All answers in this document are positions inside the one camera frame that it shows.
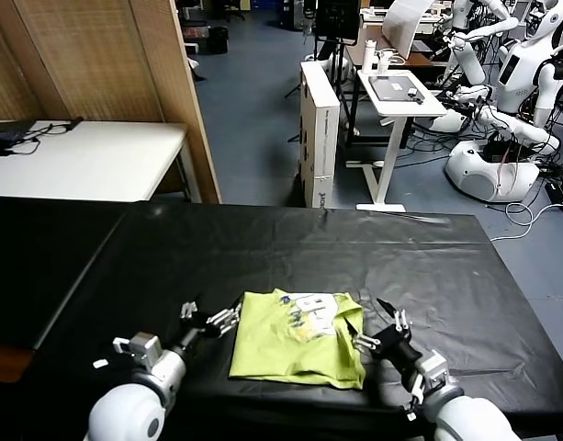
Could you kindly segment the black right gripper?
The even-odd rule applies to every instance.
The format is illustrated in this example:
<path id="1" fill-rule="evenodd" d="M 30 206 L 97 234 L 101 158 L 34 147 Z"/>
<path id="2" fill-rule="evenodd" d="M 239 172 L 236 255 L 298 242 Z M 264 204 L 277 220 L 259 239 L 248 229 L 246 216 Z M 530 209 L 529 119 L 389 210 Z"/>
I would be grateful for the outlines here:
<path id="1" fill-rule="evenodd" d="M 348 319 L 344 319 L 353 347 L 359 352 L 371 352 L 376 360 L 387 359 L 395 368 L 413 368 L 422 353 L 411 346 L 411 321 L 406 310 L 399 310 L 380 298 L 377 302 L 393 324 L 369 337 L 359 333 Z"/>

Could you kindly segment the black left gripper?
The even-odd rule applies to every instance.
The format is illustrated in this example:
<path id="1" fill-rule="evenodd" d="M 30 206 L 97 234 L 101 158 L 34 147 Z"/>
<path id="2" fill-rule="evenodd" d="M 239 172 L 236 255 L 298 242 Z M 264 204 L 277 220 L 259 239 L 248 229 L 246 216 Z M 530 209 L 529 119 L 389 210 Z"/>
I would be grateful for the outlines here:
<path id="1" fill-rule="evenodd" d="M 241 309 L 242 302 L 236 300 L 229 308 L 210 316 L 199 311 L 196 299 L 184 302 L 179 312 L 181 335 L 176 338 L 176 350 L 188 355 L 203 339 L 222 337 L 239 323 Z"/>

